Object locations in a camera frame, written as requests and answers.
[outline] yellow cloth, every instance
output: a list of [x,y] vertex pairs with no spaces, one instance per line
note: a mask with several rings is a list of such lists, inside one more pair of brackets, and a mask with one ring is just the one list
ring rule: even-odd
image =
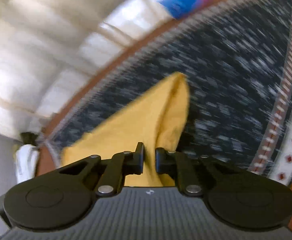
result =
[[86,133],[71,147],[64,149],[62,165],[68,165],[92,154],[110,159],[113,154],[135,151],[138,142],[145,146],[144,170],[128,175],[125,186],[173,186],[168,175],[155,170],[155,148],[176,150],[186,123],[189,90],[185,76],[174,73],[161,80],[142,96]]

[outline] metal rivet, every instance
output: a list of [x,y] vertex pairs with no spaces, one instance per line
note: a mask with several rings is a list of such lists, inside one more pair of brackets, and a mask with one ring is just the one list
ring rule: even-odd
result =
[[114,190],[114,188],[112,186],[109,186],[109,185],[103,185],[103,186],[100,186],[98,188],[98,192],[102,193],[102,194],[108,194],[110,192],[112,192]]
[[195,193],[199,193],[202,191],[202,188],[198,185],[188,185],[186,187],[186,191],[188,193],[192,193],[192,194],[195,194]]

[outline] white logo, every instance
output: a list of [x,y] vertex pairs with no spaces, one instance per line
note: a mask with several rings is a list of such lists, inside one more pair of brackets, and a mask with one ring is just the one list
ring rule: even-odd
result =
[[146,191],[146,194],[148,195],[153,195],[155,193],[155,191],[153,191],[152,189],[149,189]]

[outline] round black joint cover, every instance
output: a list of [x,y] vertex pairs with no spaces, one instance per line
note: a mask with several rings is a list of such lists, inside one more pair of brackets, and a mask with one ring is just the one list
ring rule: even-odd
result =
[[219,219],[243,230],[275,229],[292,216],[292,191],[252,173],[227,176],[206,200]]
[[4,210],[13,224],[25,229],[51,230],[73,224],[92,204],[91,192],[76,176],[39,176],[10,189]]

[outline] white cloth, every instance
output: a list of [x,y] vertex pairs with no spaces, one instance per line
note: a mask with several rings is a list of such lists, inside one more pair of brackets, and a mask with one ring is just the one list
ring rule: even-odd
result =
[[16,177],[17,183],[35,177],[39,152],[31,144],[25,144],[16,152]]

